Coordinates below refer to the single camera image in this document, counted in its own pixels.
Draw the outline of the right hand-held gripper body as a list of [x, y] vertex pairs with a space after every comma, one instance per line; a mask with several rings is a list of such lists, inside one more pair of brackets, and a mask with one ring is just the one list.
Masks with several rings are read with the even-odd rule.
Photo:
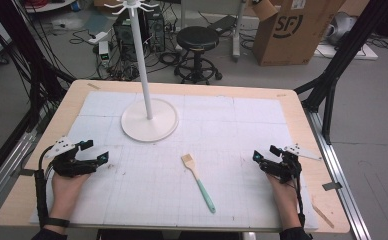
[[305, 148], [302, 148], [299, 144], [286, 146], [282, 149], [282, 151], [283, 153], [280, 156], [282, 159], [281, 162], [277, 163], [264, 158], [264, 162], [261, 163], [261, 170], [267, 174], [277, 177], [282, 184], [300, 177], [302, 166], [298, 157], [321, 160], [321, 157]]

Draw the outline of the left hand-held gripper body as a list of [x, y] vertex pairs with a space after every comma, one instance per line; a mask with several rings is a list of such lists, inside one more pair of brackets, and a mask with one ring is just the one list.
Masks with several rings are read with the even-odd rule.
[[77, 160], [76, 154], [81, 151], [67, 136], [62, 136], [46, 152], [44, 157], [51, 158], [54, 171], [64, 177], [90, 174], [99, 167], [96, 160]]

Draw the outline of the white hook rack stand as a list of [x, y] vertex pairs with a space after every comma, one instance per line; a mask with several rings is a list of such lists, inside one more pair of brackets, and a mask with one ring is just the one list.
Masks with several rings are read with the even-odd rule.
[[143, 100], [131, 104], [122, 114], [121, 127], [126, 135], [136, 141], [157, 142], [170, 136], [176, 130], [179, 117], [172, 104], [150, 96], [138, 10], [151, 12], [153, 5], [144, 3], [144, 0], [116, 1], [117, 4], [106, 4], [106, 7], [118, 8], [114, 15], [119, 15], [124, 11], [129, 13], [143, 93]]

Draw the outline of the teal handled spatula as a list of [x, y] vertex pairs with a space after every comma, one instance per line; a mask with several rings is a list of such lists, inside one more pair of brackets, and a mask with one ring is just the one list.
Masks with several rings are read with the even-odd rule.
[[181, 160], [184, 164], [184, 166], [189, 169], [191, 171], [191, 173], [193, 174], [194, 176], [194, 179], [199, 187], [199, 190], [203, 196], [203, 199], [209, 209], [209, 211], [211, 213], [215, 213], [216, 212], [216, 207], [213, 203], [213, 200], [212, 198], [210, 197], [210, 195], [208, 194], [205, 186], [203, 185], [200, 177], [199, 177], [199, 174], [198, 174], [198, 171], [196, 169], [196, 165], [195, 165], [195, 160], [193, 159], [193, 157], [190, 155], [190, 154], [185, 154], [181, 157]]

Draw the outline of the person's left hand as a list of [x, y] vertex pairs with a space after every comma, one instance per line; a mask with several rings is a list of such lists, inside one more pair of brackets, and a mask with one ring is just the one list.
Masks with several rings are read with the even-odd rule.
[[50, 216], [59, 219], [69, 219], [75, 209], [80, 191], [90, 174], [64, 177], [57, 173], [52, 178], [54, 202]]

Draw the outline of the person's right hand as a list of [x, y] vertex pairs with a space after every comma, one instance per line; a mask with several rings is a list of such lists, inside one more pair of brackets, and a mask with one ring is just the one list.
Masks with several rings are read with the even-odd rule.
[[282, 217], [297, 216], [297, 194], [293, 187], [281, 184], [272, 175], [267, 174], [267, 178], [273, 190], [273, 196]]

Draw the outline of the black wristband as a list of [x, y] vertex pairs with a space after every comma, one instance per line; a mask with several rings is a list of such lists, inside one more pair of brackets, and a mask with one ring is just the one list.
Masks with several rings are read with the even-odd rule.
[[59, 218], [47, 218], [45, 220], [45, 224], [67, 228], [70, 225], [70, 221], [66, 219], [59, 219]]

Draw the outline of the thin wooden strip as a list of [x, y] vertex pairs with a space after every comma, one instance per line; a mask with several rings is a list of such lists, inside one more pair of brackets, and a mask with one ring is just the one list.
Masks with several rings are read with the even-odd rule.
[[325, 223], [326, 227], [329, 227], [330, 229], [335, 228], [332, 212], [328, 204], [313, 200], [312, 207], [319, 218]]

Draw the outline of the white power strip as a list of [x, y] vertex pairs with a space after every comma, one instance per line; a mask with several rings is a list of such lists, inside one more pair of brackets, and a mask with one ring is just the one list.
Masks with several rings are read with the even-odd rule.
[[102, 41], [104, 38], [108, 36], [107, 32], [100, 32], [96, 34], [94, 37], [88, 40], [89, 44], [97, 44], [99, 41]]

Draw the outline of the white metal stand leg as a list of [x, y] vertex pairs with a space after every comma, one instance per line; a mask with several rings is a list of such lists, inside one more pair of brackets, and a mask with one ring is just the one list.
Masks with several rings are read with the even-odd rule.
[[236, 25], [235, 29], [232, 31], [232, 60], [237, 62], [241, 56], [240, 52], [240, 31], [242, 25], [242, 19], [244, 16], [244, 10], [247, 5], [247, 0], [239, 0], [238, 11], [235, 15], [236, 17]]

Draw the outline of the black round stool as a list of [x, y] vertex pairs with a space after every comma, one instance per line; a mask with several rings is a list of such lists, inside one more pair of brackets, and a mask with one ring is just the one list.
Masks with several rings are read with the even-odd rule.
[[205, 82], [209, 85], [211, 77], [216, 80], [223, 78], [216, 66], [202, 57], [205, 52], [219, 44], [219, 36], [215, 30], [202, 26], [186, 27], [177, 34], [177, 43], [185, 50], [185, 54], [174, 69], [174, 75], [182, 78], [181, 83]]

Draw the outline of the black flat device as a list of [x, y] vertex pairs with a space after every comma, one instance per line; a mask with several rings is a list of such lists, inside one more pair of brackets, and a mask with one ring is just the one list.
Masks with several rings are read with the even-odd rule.
[[236, 25], [237, 19], [234, 16], [227, 15], [218, 21], [210, 24], [209, 29], [214, 30], [218, 35], [230, 31]]

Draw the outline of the grey round appliance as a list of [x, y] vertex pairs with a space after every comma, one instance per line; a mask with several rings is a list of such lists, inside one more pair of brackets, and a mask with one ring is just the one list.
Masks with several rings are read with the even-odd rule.
[[356, 17], [345, 12], [338, 12], [327, 27], [325, 40], [331, 45], [339, 45], [345, 35], [352, 30], [356, 21]]

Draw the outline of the aluminium rail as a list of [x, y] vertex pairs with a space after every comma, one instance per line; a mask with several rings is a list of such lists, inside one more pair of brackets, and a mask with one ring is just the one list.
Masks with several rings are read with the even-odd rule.
[[323, 161], [327, 166], [333, 189], [338, 194], [355, 239], [372, 240], [338, 160], [335, 149], [331, 143], [326, 142], [324, 135], [321, 133], [323, 130], [323, 121], [321, 120], [321, 117], [318, 113], [311, 113], [309, 111], [305, 111], [305, 115], [314, 133]]
[[37, 135], [37, 131], [24, 132], [7, 141], [6, 148], [0, 150], [0, 194], [15, 172], [19, 172], [18, 166], [28, 156]]

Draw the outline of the black metal frame stand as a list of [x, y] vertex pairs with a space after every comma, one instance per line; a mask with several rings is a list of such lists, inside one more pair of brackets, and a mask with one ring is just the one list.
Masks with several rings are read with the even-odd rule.
[[47, 102], [58, 102], [66, 90], [60, 83], [73, 83], [76, 78], [62, 71], [44, 56], [31, 34], [30, 21], [18, 0], [0, 0], [0, 24], [12, 40], [14, 47], [6, 43], [0, 34], [0, 44], [11, 57], [23, 81], [30, 85], [30, 108], [0, 148], [0, 167], [24, 132], [33, 130], [38, 123], [41, 107]]
[[317, 113], [321, 103], [325, 102], [321, 134], [328, 145], [331, 145], [331, 121], [338, 80], [387, 13], [388, 0], [370, 0], [326, 69], [314, 80], [294, 89], [297, 94], [311, 91], [301, 102], [308, 112]]

